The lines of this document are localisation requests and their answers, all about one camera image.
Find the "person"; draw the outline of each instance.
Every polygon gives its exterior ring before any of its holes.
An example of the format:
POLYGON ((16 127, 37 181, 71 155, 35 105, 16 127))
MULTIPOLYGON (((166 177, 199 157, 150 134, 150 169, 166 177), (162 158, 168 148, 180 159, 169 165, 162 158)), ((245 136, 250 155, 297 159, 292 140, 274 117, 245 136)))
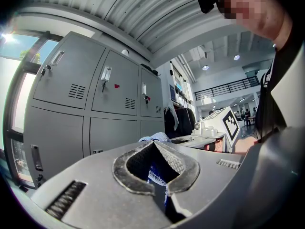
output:
POLYGON ((256 107, 253 108, 253 116, 256 116, 256 107))
POLYGON ((261 79, 254 131, 250 137, 235 144, 236 153, 246 153, 254 144, 263 143, 274 132, 286 127, 271 91, 287 72, 302 46, 302 26, 293 23, 290 17, 295 15, 293 9, 288 14, 277 0, 220 0, 217 6, 226 18, 236 19, 238 24, 275 44, 272 66, 261 79))
POLYGON ((239 111, 237 111, 236 118, 237 118, 238 121, 240 121, 241 118, 242 118, 241 115, 240 115, 240 113, 239 113, 239 111))
POLYGON ((247 126, 249 126, 251 124, 249 117, 250 117, 250 111, 248 109, 246 109, 246 113, 244 114, 244 116, 246 117, 246 124, 247 126))

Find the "ceiling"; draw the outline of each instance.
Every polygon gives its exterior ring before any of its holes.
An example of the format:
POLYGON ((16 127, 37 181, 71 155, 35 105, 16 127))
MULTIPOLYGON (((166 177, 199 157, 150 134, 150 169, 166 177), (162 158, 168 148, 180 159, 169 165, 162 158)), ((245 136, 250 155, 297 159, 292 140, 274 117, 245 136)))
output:
MULTIPOLYGON (((19 14, 23 13, 56 14, 99 27, 76 17, 86 16, 103 24, 104 32, 129 45, 157 66, 176 56, 175 48, 180 43, 195 38, 198 32, 192 30, 198 26, 202 34, 210 30, 207 29, 208 22, 214 19, 225 21, 217 23, 222 24, 219 27, 231 24, 217 9, 203 14, 197 0, 27 0, 19 11, 19 14), (164 56, 166 52, 173 56, 164 56)), ((188 50, 196 45, 192 44, 194 42, 188 42, 184 48, 188 50)))
POLYGON ((233 107, 234 104, 249 103, 249 102, 251 102, 253 99, 254 99, 253 94, 248 94, 248 95, 243 95, 243 96, 240 96, 240 97, 237 97, 237 98, 232 98, 232 99, 228 99, 228 100, 224 100, 224 101, 220 101, 220 102, 216 102, 216 103, 205 104, 205 105, 200 106, 199 108, 200 108, 202 111, 210 111, 210 110, 212 110, 212 109, 233 107))
POLYGON ((189 67, 195 80, 236 66, 259 64, 272 59, 275 53, 273 43, 250 31, 229 34, 215 38, 190 49, 177 57, 177 60, 189 67))

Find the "locker door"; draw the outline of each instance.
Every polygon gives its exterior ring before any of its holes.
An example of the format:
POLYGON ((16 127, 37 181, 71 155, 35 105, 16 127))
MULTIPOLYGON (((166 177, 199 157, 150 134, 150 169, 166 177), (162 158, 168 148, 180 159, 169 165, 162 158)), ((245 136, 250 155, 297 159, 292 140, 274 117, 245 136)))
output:
POLYGON ((48 62, 51 71, 41 77, 34 98, 83 109, 94 71, 105 47, 77 35, 68 39, 48 62))
POLYGON ((137 141, 137 121, 91 118, 91 155, 137 141))
POLYGON ((163 121, 141 121, 141 138, 164 132, 163 121))
POLYGON ((92 110, 137 115, 138 74, 138 65, 109 51, 96 86, 92 110), (107 74, 107 81, 102 80, 107 74))
POLYGON ((25 154, 35 185, 83 158, 82 116, 29 108, 24 128, 25 154))
POLYGON ((142 69, 141 88, 146 85, 148 103, 141 96, 141 116, 160 117, 163 115, 161 81, 158 77, 142 69))

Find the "balcony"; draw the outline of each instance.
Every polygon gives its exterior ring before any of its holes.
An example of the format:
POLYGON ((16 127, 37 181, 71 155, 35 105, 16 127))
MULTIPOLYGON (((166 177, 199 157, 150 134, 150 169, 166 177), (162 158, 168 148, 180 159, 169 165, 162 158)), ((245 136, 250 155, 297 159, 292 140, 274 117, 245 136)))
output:
POLYGON ((247 89, 255 86, 259 86, 260 83, 256 76, 242 79, 239 81, 223 84, 220 86, 212 87, 202 91, 195 92, 196 100, 202 100, 204 98, 212 98, 223 94, 233 93, 242 89, 247 89))

